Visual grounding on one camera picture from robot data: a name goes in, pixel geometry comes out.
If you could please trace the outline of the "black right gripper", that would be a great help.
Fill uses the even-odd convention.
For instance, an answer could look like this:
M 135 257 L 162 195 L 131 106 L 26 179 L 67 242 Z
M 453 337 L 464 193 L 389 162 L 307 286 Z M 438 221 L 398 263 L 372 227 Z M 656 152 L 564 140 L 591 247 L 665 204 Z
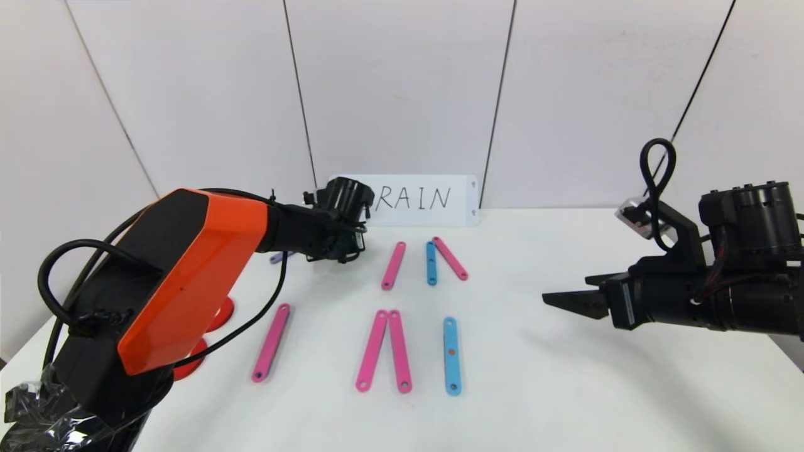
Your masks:
M 712 330 L 711 306 L 693 303 L 701 278 L 685 274 L 592 275 L 586 285 L 600 290 L 577 290 L 542 294 L 543 302 L 563 311 L 603 320 L 611 312 L 612 325 L 632 331 L 647 323 L 703 327 Z

